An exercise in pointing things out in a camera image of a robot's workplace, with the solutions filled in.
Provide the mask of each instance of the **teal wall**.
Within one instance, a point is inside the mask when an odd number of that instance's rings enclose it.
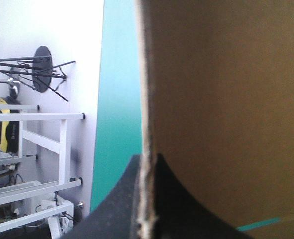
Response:
[[[134,0],[105,0],[91,210],[141,153]]]

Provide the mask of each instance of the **white metal shelf frame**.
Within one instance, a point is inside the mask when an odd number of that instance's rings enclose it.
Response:
[[[12,185],[0,189],[0,205],[11,203],[18,200],[28,199],[39,195],[44,195],[51,192],[56,192],[81,185],[79,178],[70,180],[70,151],[71,139],[69,130],[69,120],[82,120],[85,115],[82,113],[27,113],[27,110],[37,110],[38,105],[2,105],[0,110],[12,109],[19,110],[20,113],[14,114],[0,114],[0,122],[2,121],[19,121],[19,150],[17,157],[0,158],[1,164],[11,164],[25,162],[27,160],[35,160],[35,155],[23,155],[23,139],[31,141],[37,145],[47,148],[59,154],[59,178],[58,181],[35,184],[24,183],[19,185]],[[42,121],[42,120],[60,120],[60,141],[54,141],[44,136],[38,135],[26,130],[27,121]],[[66,206],[56,207],[54,209],[46,210],[41,213],[28,215],[20,219],[11,220],[10,222],[0,224],[0,232],[24,225],[38,220],[38,218],[45,218],[57,214],[57,212],[66,211]]]

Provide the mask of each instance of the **white floor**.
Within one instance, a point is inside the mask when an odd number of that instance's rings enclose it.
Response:
[[[86,119],[72,126],[71,177],[82,177],[80,188],[65,190],[60,195],[74,203],[85,202],[84,215],[89,213],[92,190],[98,84],[103,20],[103,0],[0,0],[0,58],[33,56],[35,50],[47,46],[54,65],[76,60],[63,67],[68,75],[59,92],[65,102],[51,91],[39,93],[21,88],[23,104],[38,104],[41,112],[82,112]],[[52,80],[55,87],[59,79]],[[29,130],[59,139],[58,122],[34,123]],[[25,145],[31,153],[34,145]],[[21,164],[19,173],[26,180],[48,182],[57,180],[58,156],[37,149],[37,163]]]

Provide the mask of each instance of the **torn cardboard edge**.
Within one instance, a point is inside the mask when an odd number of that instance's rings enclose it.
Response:
[[[152,77],[151,31],[148,16],[148,3],[135,1],[138,35],[138,53],[141,81],[141,111],[142,111],[142,160],[140,166],[140,202],[138,207],[139,236],[142,239],[152,239],[153,229],[157,220],[154,202],[155,164],[157,155],[154,142],[154,110],[152,98],[154,82]]]

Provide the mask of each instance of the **yellow object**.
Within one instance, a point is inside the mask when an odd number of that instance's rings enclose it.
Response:
[[[7,104],[7,102],[3,98],[0,98],[0,104]],[[9,114],[11,112],[11,110],[8,110],[8,109],[1,110],[1,111],[3,114]],[[8,121],[2,122],[1,143],[0,143],[0,150],[2,152],[7,152],[8,141],[6,138],[6,129],[8,127],[8,124],[9,124]]]

